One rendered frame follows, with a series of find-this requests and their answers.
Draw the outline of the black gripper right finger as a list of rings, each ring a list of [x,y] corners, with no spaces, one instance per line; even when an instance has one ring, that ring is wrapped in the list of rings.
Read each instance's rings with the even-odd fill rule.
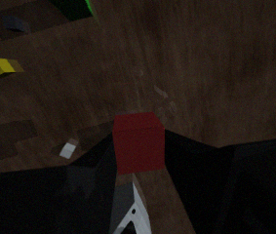
[[[165,129],[165,166],[196,234],[220,234],[241,171],[276,165],[276,139],[216,148]]]

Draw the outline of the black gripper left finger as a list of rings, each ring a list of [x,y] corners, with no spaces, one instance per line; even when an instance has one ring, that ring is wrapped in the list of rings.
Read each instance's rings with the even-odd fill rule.
[[[68,166],[0,173],[0,218],[66,212],[76,234],[108,234],[116,174],[112,133]]]

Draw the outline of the green block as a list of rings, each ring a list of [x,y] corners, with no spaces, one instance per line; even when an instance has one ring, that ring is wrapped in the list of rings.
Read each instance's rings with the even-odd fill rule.
[[[79,19],[83,19],[83,18],[87,18],[87,17],[92,17],[93,12],[92,12],[89,0],[87,0],[87,2],[88,2],[88,6],[86,6],[86,7],[69,10],[69,11],[65,11],[65,12],[61,12],[61,13],[70,21],[79,20]]]
[[[88,6],[87,0],[49,0],[60,12],[74,10]]]

